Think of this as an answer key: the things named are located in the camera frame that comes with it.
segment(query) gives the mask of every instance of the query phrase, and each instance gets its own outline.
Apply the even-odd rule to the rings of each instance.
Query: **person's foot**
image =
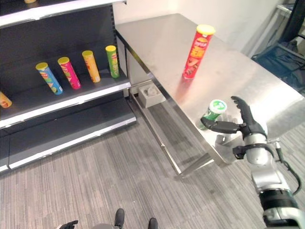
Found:
[[[155,218],[149,220],[148,229],[158,229],[158,221]]]
[[[125,212],[122,208],[119,208],[115,214],[114,225],[122,229],[124,224],[124,219],[125,219]]]

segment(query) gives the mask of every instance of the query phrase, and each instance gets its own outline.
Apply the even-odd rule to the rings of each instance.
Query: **pringles can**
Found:
[[[209,45],[215,29],[210,25],[198,25],[192,47],[187,58],[182,76],[186,79],[193,79],[200,65],[200,62]]]
[[[111,76],[113,78],[118,78],[120,74],[119,74],[118,58],[116,56],[116,47],[114,45],[108,45],[105,48],[105,50],[107,52]]]
[[[3,108],[8,108],[12,105],[11,100],[5,96],[2,92],[0,92],[0,106]]]
[[[91,77],[92,82],[97,83],[101,81],[99,70],[97,69],[96,62],[93,56],[93,52],[91,50],[83,51],[82,56],[86,63],[89,75]]]
[[[54,92],[54,94],[62,93],[61,86],[59,85],[58,81],[56,80],[55,76],[51,72],[46,62],[41,62],[37,64],[36,69],[39,71],[39,73],[41,74],[45,82],[48,84],[48,86],[51,88],[51,90]]]
[[[214,99],[210,102],[210,105],[206,112],[204,113],[203,117],[215,121],[217,117],[221,114],[223,114],[227,109],[227,104],[220,100],[220,99]],[[207,128],[201,124],[199,127],[201,130],[206,130]]]
[[[60,65],[63,73],[67,77],[71,87],[75,90],[81,88],[81,83],[77,78],[77,75],[72,67],[72,64],[68,57],[64,56],[58,59],[58,64]]]

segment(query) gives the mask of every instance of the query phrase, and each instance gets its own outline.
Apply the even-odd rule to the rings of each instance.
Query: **stainless steel table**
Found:
[[[211,100],[222,99],[228,104],[222,119],[235,119],[241,123],[240,111],[230,97],[237,95],[243,98],[259,121],[267,122],[270,137],[280,136],[300,124],[305,114],[302,95],[225,44],[217,38],[217,32],[196,77],[184,80],[182,71],[196,26],[180,14],[116,26],[125,47],[165,93],[203,145],[206,155],[186,168],[182,176],[204,166],[211,159],[220,166],[235,161],[232,146],[241,143],[239,134],[220,135],[197,128]]]

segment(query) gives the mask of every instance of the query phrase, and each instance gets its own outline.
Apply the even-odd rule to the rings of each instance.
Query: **green pringles can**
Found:
[[[217,117],[221,114],[223,114],[227,109],[227,104],[220,100],[220,99],[214,99],[210,102],[210,105],[207,109],[207,111],[204,113],[203,117],[215,121]],[[202,124],[200,126],[201,130],[206,130],[207,128]]]
[[[118,57],[116,56],[116,47],[114,45],[108,45],[105,48],[105,50],[107,52],[111,76],[113,78],[118,78],[120,74],[119,74]]]

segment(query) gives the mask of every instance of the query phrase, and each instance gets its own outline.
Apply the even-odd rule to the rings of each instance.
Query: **shelf edge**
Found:
[[[68,99],[66,101],[63,101],[63,102],[60,102],[60,103],[57,103],[57,104],[52,104],[52,105],[45,106],[45,107],[42,107],[42,108],[39,108],[39,109],[36,109],[36,110],[33,110],[33,111],[29,111],[29,112],[26,112],[26,113],[23,113],[23,114],[19,114],[19,115],[16,115],[14,117],[11,117],[11,118],[1,120],[0,121],[0,129],[10,127],[14,124],[23,122],[27,119],[30,119],[30,118],[33,118],[33,117],[36,117],[36,116],[39,116],[39,115],[43,115],[43,114],[46,114],[46,113],[49,113],[49,112],[57,111],[57,110],[65,108],[65,107],[70,107],[70,106],[82,104],[82,103],[88,102],[92,99],[96,99],[96,98],[105,96],[107,94],[118,92],[118,91],[121,91],[121,90],[129,88],[129,87],[131,87],[130,82],[122,83],[120,85],[109,87],[109,88],[106,88],[106,89],[103,89],[103,90],[100,90],[100,91],[97,91],[97,92],[92,92],[92,93],[88,93],[88,94],[85,94],[85,95],[80,95],[76,98]]]
[[[130,119],[127,119],[125,121],[116,123],[114,125],[111,125],[109,127],[103,128],[101,130],[94,131],[94,132],[92,132],[90,134],[87,134],[87,135],[84,135],[82,137],[76,138],[74,140],[71,140],[71,141],[66,142],[64,144],[61,144],[59,146],[56,146],[56,147],[53,147],[51,149],[42,151],[40,153],[36,153],[36,154],[34,154],[34,155],[30,156],[30,157],[27,157],[27,158],[25,158],[23,160],[18,161],[18,162],[9,164],[9,168],[14,169],[14,168],[20,167],[20,166],[22,166],[24,164],[27,164],[27,163],[31,162],[31,161],[37,160],[37,159],[42,158],[42,157],[46,157],[47,155],[52,155],[53,153],[56,153],[56,152],[58,152],[60,150],[68,148],[68,147],[70,147],[72,145],[78,144],[80,142],[84,142],[84,141],[92,139],[94,137],[101,136],[101,135],[103,135],[103,134],[105,134],[107,132],[110,132],[110,131],[112,131],[114,129],[120,128],[120,127],[125,126],[125,125],[128,125],[128,124],[133,123],[135,121],[136,121],[136,117],[132,117]]]
[[[9,167],[7,165],[0,166],[0,173],[8,169]]]
[[[87,8],[94,8],[117,2],[126,2],[126,0],[75,0],[50,6],[40,6],[8,15],[0,16],[0,29],[21,24],[29,21],[35,21],[47,17],[70,13]]]

